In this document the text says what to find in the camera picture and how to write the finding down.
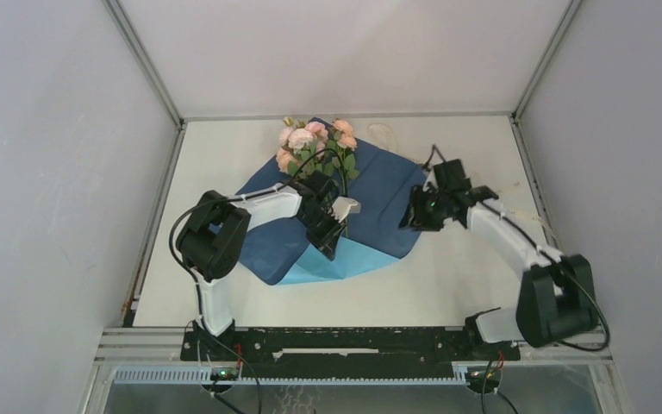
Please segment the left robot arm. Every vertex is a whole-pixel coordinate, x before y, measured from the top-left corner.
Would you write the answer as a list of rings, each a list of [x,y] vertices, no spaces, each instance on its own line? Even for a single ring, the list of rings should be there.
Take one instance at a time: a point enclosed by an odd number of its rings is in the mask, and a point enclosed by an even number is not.
[[[172,225],[169,250],[192,277],[197,293],[199,328],[205,331],[202,349],[216,360],[229,357],[235,346],[227,329],[234,323],[228,284],[223,281],[237,265],[247,233],[259,226],[295,217],[306,238],[327,260],[333,260],[347,218],[360,203],[338,196],[330,205],[325,196],[300,184],[277,183],[261,191],[226,198],[207,191],[196,206]]]

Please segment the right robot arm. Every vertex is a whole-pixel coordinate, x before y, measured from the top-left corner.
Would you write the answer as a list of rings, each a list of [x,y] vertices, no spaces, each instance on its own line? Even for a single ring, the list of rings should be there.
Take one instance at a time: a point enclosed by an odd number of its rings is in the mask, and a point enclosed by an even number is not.
[[[499,342],[525,342],[533,348],[567,345],[573,336],[605,327],[591,287],[590,263],[581,255],[566,256],[535,241],[490,188],[412,187],[400,228],[439,231],[448,221],[485,240],[520,281],[515,306],[467,318],[469,330],[463,339],[468,355],[487,358]]]

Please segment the blue wrapping paper sheet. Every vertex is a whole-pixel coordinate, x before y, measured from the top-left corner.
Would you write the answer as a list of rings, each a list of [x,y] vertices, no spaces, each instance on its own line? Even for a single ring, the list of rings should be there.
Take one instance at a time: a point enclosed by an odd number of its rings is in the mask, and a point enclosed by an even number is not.
[[[294,179],[314,192],[291,218],[249,230],[240,263],[268,285],[347,279],[396,263],[419,235],[399,223],[423,183],[413,161],[357,140],[346,121],[284,120],[274,160],[241,192]]]

